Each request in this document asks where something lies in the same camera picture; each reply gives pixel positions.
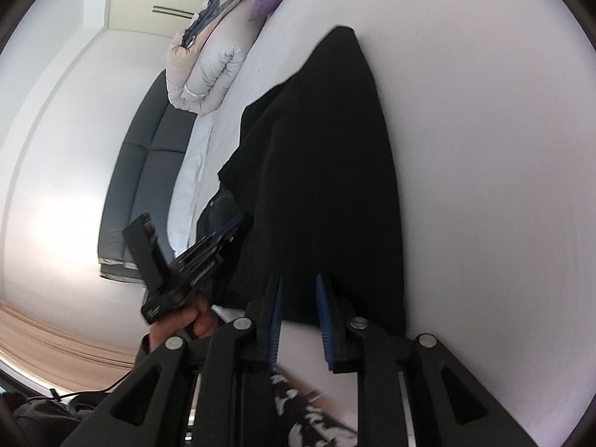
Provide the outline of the person left hand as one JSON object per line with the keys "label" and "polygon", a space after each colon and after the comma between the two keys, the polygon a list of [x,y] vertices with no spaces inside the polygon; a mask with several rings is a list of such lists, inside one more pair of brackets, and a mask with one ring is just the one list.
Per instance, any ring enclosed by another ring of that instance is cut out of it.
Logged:
{"label": "person left hand", "polygon": [[213,336],[218,327],[218,317],[208,300],[199,295],[192,306],[175,311],[150,326],[149,352],[153,352],[179,331],[189,331],[191,336],[203,339]]}

